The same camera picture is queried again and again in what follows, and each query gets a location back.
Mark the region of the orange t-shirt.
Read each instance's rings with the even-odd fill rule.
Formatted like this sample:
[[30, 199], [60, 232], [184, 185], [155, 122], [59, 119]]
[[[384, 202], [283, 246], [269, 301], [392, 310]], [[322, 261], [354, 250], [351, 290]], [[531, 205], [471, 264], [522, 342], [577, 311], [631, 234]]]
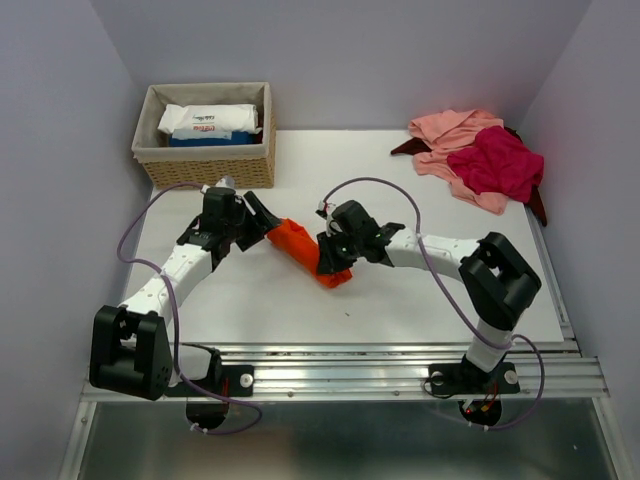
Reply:
[[273, 246], [287, 254], [322, 286], [334, 289], [352, 279], [349, 269], [334, 274], [318, 274], [320, 249], [308, 231], [295, 221], [285, 218], [267, 233]]

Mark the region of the woven wicker basket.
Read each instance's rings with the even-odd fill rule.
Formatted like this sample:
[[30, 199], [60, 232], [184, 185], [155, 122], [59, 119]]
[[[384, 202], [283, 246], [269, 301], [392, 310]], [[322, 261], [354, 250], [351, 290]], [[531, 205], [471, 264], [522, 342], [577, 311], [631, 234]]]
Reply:
[[[169, 104], [253, 104], [262, 131], [248, 145], [171, 147], [158, 130]], [[238, 188], [271, 188], [276, 170], [276, 119], [267, 82], [156, 84], [148, 87], [131, 150], [154, 186], [179, 182], [213, 184], [225, 175]]]

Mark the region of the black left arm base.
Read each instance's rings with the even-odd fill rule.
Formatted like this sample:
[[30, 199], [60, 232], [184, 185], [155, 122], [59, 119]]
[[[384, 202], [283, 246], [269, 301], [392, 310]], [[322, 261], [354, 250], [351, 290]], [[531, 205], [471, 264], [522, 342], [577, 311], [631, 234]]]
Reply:
[[[218, 406], [225, 409], [221, 413], [222, 419], [216, 420], [216, 424], [206, 420], [187, 418], [191, 431], [205, 436], [233, 435], [249, 430], [262, 420], [263, 411], [258, 405], [232, 399], [224, 387], [226, 377], [223, 373], [221, 353], [218, 349], [195, 343], [175, 343], [173, 347], [173, 372], [170, 384], [175, 386], [182, 383], [192, 392], [208, 399], [217, 400]], [[245, 425], [230, 430], [221, 430], [220, 427], [224, 423], [231, 405], [253, 410], [256, 416]]]

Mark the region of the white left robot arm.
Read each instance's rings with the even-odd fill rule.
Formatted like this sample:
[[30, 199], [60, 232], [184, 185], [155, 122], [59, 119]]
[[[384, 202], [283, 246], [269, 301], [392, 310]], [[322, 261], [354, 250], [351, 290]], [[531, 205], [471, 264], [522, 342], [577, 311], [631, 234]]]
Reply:
[[[183, 356], [170, 345], [181, 304], [220, 265], [233, 246], [241, 251], [280, 226], [252, 191], [204, 187], [202, 211], [178, 237], [161, 266], [141, 263], [153, 275], [118, 306], [105, 305], [93, 321], [89, 382], [99, 389], [157, 400], [183, 383], [202, 396], [223, 400], [230, 383], [215, 349], [190, 347]], [[176, 362], [187, 365], [177, 368]]]

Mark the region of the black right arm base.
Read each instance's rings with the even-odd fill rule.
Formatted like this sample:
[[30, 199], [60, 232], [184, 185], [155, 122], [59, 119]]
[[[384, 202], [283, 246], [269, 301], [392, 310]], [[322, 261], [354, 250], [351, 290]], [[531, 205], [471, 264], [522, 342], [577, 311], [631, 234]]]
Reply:
[[484, 372], [464, 357], [459, 363], [431, 364], [422, 390], [439, 400], [459, 397], [463, 419], [471, 425], [490, 428], [501, 419], [501, 396], [518, 394], [521, 388], [515, 365], [504, 358], [493, 370]]

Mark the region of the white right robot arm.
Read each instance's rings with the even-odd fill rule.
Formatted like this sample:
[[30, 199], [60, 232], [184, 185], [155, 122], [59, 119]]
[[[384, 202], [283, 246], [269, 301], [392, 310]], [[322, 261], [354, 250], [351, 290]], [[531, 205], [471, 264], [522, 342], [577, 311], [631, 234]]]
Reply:
[[513, 332], [541, 288], [541, 280], [502, 234], [480, 240], [422, 235], [400, 223], [380, 225], [357, 201], [323, 204], [325, 220], [317, 235], [317, 273], [337, 274], [357, 260], [391, 268], [428, 271], [461, 282], [478, 315], [474, 338], [460, 366], [463, 384], [482, 390], [496, 378], [496, 367], [510, 348]]

